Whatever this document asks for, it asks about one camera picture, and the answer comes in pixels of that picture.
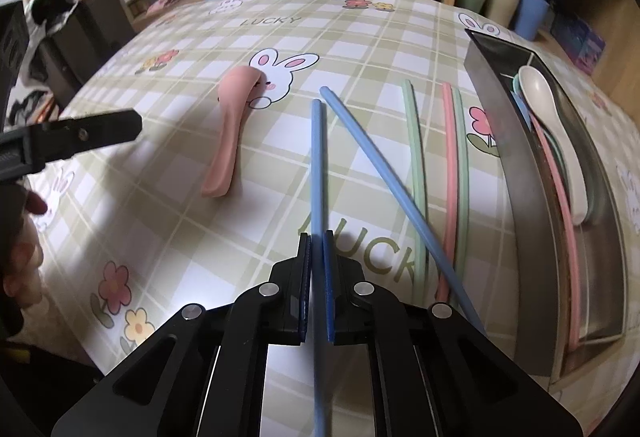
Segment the person's left hand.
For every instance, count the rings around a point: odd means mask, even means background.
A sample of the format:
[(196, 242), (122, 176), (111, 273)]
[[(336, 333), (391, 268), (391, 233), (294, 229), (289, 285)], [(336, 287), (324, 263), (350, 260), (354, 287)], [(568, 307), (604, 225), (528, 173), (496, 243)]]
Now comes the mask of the person's left hand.
[(13, 242), (2, 282), (4, 293), (13, 298), (20, 308), (37, 305), (42, 299), (39, 268), (43, 262), (43, 251), (32, 216), (42, 216), (47, 211), (48, 205), (42, 197), (29, 191), (22, 212), (21, 230)]

